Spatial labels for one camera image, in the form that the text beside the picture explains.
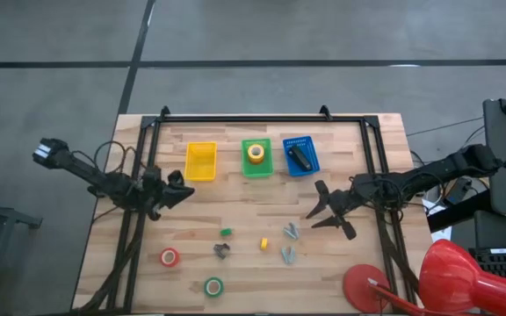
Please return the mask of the black table frame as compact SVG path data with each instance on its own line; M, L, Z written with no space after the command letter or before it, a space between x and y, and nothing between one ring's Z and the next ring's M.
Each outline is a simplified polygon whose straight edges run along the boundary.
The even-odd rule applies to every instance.
M357 264L375 266L391 277L391 285L408 296L401 272L384 259L380 233L387 230L403 242L412 269L419 269L431 243L423 210L408 207L401 223L384 225L377 213L359 208L349 213L357 237L348 240L334 227L312 228L307 219L318 200L314 183L345 190L350 178L369 171L403 172L413 166L401 116L386 114L128 114L119 117L113 138L124 147L140 146L141 160L164 174L183 169L189 142L216 142L216 176L196 182L183 203L163 210L157 221L116 211L98 202L72 306L86 304L112 270L121 241L143 229L141 249L116 290L117 307L134 313L344 313L351 305L343 295L344 272ZM283 140L310 136L320 170L290 176ZM250 178L242 172L242 141L271 140L273 174ZM292 222L300 237L283 228ZM221 236L220 230L232 234ZM262 238L268 248L260 249ZM215 244L230 251L220 259ZM285 264L281 248L295 248L295 262ZM177 266L160 263L165 248L180 256ZM218 277L224 291L204 293L204 283Z

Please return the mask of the black stapler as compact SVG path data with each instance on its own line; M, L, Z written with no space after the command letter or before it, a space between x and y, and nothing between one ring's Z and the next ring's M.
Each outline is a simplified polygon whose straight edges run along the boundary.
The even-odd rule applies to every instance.
M297 145L291 146L288 149L288 155L302 171L310 171L312 169L310 160Z

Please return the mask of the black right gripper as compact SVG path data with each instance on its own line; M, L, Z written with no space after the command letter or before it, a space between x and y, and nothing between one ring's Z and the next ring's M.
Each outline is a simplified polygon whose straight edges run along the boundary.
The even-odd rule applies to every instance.
M351 190L333 190L329 193L329 188L323 180L318 180L314 183L318 193L319 200L313 210L306 216L307 219L324 211L327 207L332 211L332 216L312 225L312 228L320 228L332 226L341 228L345 237L348 240L353 240L357 237L357 233L350 223L343 216L359 206L361 206L361 196Z

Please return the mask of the red desk lamp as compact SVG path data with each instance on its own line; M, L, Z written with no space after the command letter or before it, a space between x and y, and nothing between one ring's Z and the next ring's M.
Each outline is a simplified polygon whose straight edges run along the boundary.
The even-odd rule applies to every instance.
M394 294L387 276L369 264L350 267L343 275L343 294L364 313L382 312L387 305L409 316L462 316L478 307L496 316L506 316L506 278L487 272L463 248L448 240L435 241L416 275L397 249L388 255L404 279L417 288L423 306Z

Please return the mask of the yellow tape roll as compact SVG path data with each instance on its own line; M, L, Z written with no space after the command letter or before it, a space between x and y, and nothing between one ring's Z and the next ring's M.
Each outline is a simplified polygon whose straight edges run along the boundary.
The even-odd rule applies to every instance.
M250 145L247 154L251 164L260 164L264 160L264 147L260 144Z

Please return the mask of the green tape roll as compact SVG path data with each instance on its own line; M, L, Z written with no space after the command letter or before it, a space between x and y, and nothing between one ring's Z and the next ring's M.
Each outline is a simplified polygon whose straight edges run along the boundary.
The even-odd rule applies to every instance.
M209 298L217 298L224 291L224 283L216 276L208 278L204 283L204 293Z

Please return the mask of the yellow plastic basket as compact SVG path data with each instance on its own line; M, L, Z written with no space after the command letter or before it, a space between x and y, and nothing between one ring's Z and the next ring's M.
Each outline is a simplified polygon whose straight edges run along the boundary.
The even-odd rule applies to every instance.
M184 177L193 182L213 181L216 176L216 161L216 142L189 142Z

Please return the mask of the red tape roll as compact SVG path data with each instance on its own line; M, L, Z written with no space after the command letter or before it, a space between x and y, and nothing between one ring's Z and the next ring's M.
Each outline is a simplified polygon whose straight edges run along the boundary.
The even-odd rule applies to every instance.
M160 254L160 263L164 267L175 267L178 265L179 261L179 253L174 248L165 248Z

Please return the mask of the green plastic basket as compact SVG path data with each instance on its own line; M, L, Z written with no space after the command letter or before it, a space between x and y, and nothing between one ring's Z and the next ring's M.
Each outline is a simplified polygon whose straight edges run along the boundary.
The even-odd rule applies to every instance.
M259 163L252 163L249 159L249 148L254 145L259 145L264 151L263 158ZM269 138L242 141L242 172L250 178L268 177L273 174L271 140Z

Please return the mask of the blue plastic basket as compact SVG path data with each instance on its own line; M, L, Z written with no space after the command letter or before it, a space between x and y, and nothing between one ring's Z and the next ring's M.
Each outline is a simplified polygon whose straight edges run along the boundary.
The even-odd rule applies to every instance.
M312 164L310 171L302 171L288 155L288 149L291 146L297 145L301 148L302 152L307 156ZM290 176L307 176L320 170L320 165L317 159L313 140L310 136L302 136L296 138L289 138L283 140L283 148L286 155L286 162Z

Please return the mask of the black side desk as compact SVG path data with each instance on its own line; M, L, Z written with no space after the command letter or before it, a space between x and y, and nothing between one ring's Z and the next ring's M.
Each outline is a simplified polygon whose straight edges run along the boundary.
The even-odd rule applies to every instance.
M491 191L484 190L469 199L428 217L430 230L436 232L473 218L476 246L473 248L506 248L506 215L491 205Z

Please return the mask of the black power adapter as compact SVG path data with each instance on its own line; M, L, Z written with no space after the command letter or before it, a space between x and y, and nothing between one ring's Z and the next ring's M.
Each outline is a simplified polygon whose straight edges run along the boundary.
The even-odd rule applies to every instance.
M473 181L470 178L461 177L453 182L443 198L444 206L452 206L464 200L467 192L472 189Z

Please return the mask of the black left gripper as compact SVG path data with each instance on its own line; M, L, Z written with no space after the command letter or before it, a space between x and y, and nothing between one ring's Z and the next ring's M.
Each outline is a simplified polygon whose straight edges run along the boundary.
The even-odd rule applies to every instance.
M194 188L184 186L183 175L178 169L169 173L168 186L165 185L159 168L151 167L144 171L141 179L142 206L153 221L160 219L160 209L163 207L171 209L195 192Z

